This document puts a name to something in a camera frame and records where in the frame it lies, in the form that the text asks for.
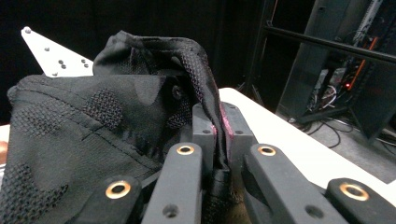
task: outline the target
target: black mesh fabric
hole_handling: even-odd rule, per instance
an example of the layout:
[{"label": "black mesh fabric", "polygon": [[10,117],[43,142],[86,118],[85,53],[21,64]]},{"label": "black mesh fabric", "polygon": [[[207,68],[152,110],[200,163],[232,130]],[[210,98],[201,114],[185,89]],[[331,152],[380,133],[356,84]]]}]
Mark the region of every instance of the black mesh fabric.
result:
[{"label": "black mesh fabric", "polygon": [[2,223],[33,223],[55,207],[67,191],[67,185],[38,189],[27,165],[15,165],[8,172],[12,178],[5,179],[3,184],[15,189],[5,189],[5,198],[0,202]]},{"label": "black mesh fabric", "polygon": [[185,38],[119,32],[94,60],[93,73],[29,76],[8,93],[13,111],[0,223],[72,223],[101,181],[142,181],[158,172],[197,102],[218,134],[205,197],[213,218],[204,220],[219,220],[230,201],[229,169],[205,51]]}]

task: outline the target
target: wire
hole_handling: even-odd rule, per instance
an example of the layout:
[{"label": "wire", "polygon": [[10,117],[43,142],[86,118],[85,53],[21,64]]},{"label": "wire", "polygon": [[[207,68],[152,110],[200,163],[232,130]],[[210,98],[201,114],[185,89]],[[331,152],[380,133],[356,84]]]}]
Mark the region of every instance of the wire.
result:
[{"label": "wire", "polygon": [[332,119],[332,118],[326,118],[326,119],[329,119],[329,120],[331,120],[331,121],[336,121],[336,122],[338,122],[338,123],[341,123],[341,124],[344,124],[344,125],[350,127],[349,130],[345,131],[345,130],[341,130],[341,129],[334,128],[334,127],[332,126],[332,128],[334,128],[334,129],[337,130],[338,132],[341,132],[341,133],[352,133],[353,130],[355,130],[354,127],[353,127],[353,125],[349,125],[349,124],[347,124],[347,123],[345,123],[345,122],[343,122],[343,121],[341,121],[341,120]]},{"label": "wire", "polygon": [[334,133],[337,135],[337,143],[328,147],[328,148],[334,148],[334,147],[338,147],[338,145],[341,144],[341,136],[340,134],[337,132],[337,130],[335,130],[332,126],[330,126],[329,124],[327,124],[326,122],[322,122],[322,124],[326,125],[327,127],[329,127],[330,129],[332,129],[334,131]]},{"label": "wire", "polygon": [[396,144],[396,137],[394,137],[393,135],[390,135],[387,133],[381,133],[379,135],[379,138],[382,138],[382,139],[390,141],[390,142],[394,142]]},{"label": "wire", "polygon": [[332,129],[332,130],[334,131],[334,133],[337,135],[337,143],[334,144],[334,145],[332,145],[332,146],[329,146],[328,148],[338,147],[338,146],[341,144],[341,136],[340,136],[340,134],[337,132],[337,130],[334,129],[334,127],[332,127],[332,126],[330,126],[329,124],[327,124],[326,121],[321,121],[321,124],[320,124],[314,131],[312,131],[311,133],[308,133],[308,135],[311,135],[311,134],[313,134],[313,133],[319,131],[319,130],[323,127],[323,125],[328,126],[328,127],[329,127],[330,129]]},{"label": "wire", "polygon": [[378,140],[378,141],[380,141],[380,142],[382,142],[382,143],[388,144],[388,145],[390,145],[390,146],[396,147],[396,144],[391,143],[391,142],[387,142],[387,141],[385,141],[385,140],[383,140],[383,139],[381,139],[381,138],[376,138],[376,140]]},{"label": "wire", "polygon": [[321,127],[323,127],[323,125],[324,125],[323,123],[320,124],[314,131],[312,131],[311,133],[307,133],[307,134],[308,134],[308,135],[311,135],[311,134],[313,134],[313,133],[319,131],[319,129],[321,129]]},{"label": "wire", "polygon": [[334,94],[336,94],[336,93],[337,93],[337,90],[335,89],[335,87],[334,87],[334,86],[331,86],[331,85],[329,85],[328,87],[332,88],[332,90],[334,91]]},{"label": "wire", "polygon": [[385,148],[388,152],[390,152],[391,154],[393,154],[393,155],[396,156],[396,153],[392,152],[392,150],[390,150],[390,148],[387,147],[387,144],[385,144],[385,143],[383,143],[383,142],[381,142],[381,143],[382,143],[382,145],[384,146],[384,148]]},{"label": "wire", "polygon": [[337,98],[337,94],[334,95],[334,97],[330,100],[329,103],[327,103],[326,105],[324,105],[322,108],[326,108],[327,106],[329,106],[330,104],[332,104],[332,102],[334,102],[334,100]]},{"label": "wire", "polygon": [[337,96],[337,99],[340,99],[341,96],[343,96],[345,93],[346,93],[346,91],[343,91],[341,94],[339,94],[339,95]]},{"label": "wire", "polygon": [[307,132],[307,131],[309,131],[310,129],[311,129],[311,127],[312,127],[312,122],[309,122],[309,123],[307,123],[307,124],[305,124],[305,126],[303,126],[303,127],[300,127],[299,129],[302,131],[302,132]]}]

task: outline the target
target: brass grommet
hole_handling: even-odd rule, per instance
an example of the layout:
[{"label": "brass grommet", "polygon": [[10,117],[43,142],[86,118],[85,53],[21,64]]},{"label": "brass grommet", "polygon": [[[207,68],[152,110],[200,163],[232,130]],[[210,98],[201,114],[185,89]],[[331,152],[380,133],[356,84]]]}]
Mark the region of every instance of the brass grommet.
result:
[{"label": "brass grommet", "polygon": [[[343,183],[342,185],[340,185],[340,190],[349,198],[355,199],[358,201],[364,202],[364,201],[369,200],[369,198],[370,198],[370,196],[366,190],[364,190],[361,187],[354,185],[354,184]],[[356,192],[358,192],[359,195],[351,193],[350,190],[356,190]]]},{"label": "brass grommet", "polygon": [[118,199],[122,198],[123,196],[127,195],[131,190],[131,185],[124,181],[116,181],[111,183],[106,189],[106,196],[109,199]]},{"label": "brass grommet", "polygon": [[189,146],[183,146],[177,149],[177,153],[183,156],[190,155],[192,152],[194,152],[194,148]]},{"label": "brass grommet", "polygon": [[271,147],[259,147],[259,152],[264,156],[274,156],[276,151]]}]

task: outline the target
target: metal bracket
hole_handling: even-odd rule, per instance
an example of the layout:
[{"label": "metal bracket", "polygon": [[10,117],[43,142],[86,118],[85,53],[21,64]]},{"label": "metal bracket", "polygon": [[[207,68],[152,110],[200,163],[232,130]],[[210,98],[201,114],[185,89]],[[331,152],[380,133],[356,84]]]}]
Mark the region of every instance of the metal bracket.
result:
[{"label": "metal bracket", "polygon": [[47,77],[90,77],[93,62],[29,27],[21,35]]},{"label": "metal bracket", "polygon": [[193,143],[169,149],[142,223],[200,223],[203,151]]},{"label": "metal bracket", "polygon": [[206,116],[201,104],[192,107],[192,142],[204,152],[204,176],[212,174],[216,134],[212,121]]},{"label": "metal bracket", "polygon": [[233,131],[232,142],[229,148],[228,159],[232,170],[233,189],[242,195],[244,185],[242,183],[241,169],[244,155],[248,153],[248,149],[257,144],[253,131],[248,127],[241,111],[235,105],[222,103],[227,116],[227,120]]},{"label": "metal bracket", "polygon": [[[246,171],[263,194],[263,206],[267,204],[270,208],[273,223],[347,223],[277,147],[255,145],[246,155],[245,163]],[[262,220],[259,209],[247,211],[253,220]]]},{"label": "metal bracket", "polygon": [[325,196],[349,223],[396,223],[395,207],[359,181],[331,180]]}]

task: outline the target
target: screw hole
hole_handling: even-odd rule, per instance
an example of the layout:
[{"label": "screw hole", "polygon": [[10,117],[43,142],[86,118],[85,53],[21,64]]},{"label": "screw hole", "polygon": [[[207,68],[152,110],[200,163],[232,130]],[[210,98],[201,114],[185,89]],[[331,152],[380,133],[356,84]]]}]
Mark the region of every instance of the screw hole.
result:
[{"label": "screw hole", "polygon": [[358,190],[358,189],[346,188],[346,190],[347,190],[349,193],[351,193],[351,194],[353,194],[353,195],[355,195],[355,196],[362,196],[362,195],[363,195],[363,193],[362,193],[360,190]]},{"label": "screw hole", "polygon": [[183,146],[177,149],[177,153],[180,155],[190,155],[192,152],[194,152],[194,148],[189,146]]},{"label": "screw hole", "polygon": [[259,152],[264,156],[274,156],[276,151],[271,147],[259,147]]},{"label": "screw hole", "polygon": [[340,185],[340,190],[347,197],[358,201],[364,202],[369,200],[370,198],[366,190],[354,184],[343,183],[342,185]]},{"label": "screw hole", "polygon": [[125,190],[125,187],[122,186],[122,185],[118,185],[118,186],[114,187],[111,191],[112,191],[113,193],[120,193],[120,192],[122,192],[123,190]]},{"label": "screw hole", "polygon": [[163,209],[163,215],[167,218],[176,217],[178,214],[178,207],[174,204],[168,204]]},{"label": "screw hole", "polygon": [[116,181],[111,183],[106,189],[106,196],[109,199],[122,198],[129,193],[131,185],[124,181]]},{"label": "screw hole", "polygon": [[189,151],[190,151],[190,148],[189,148],[189,147],[183,147],[183,148],[180,149],[180,151],[182,151],[182,152],[189,152]]},{"label": "screw hole", "polygon": [[305,207],[305,212],[313,218],[323,218],[324,217],[323,212],[314,205],[307,205]]}]

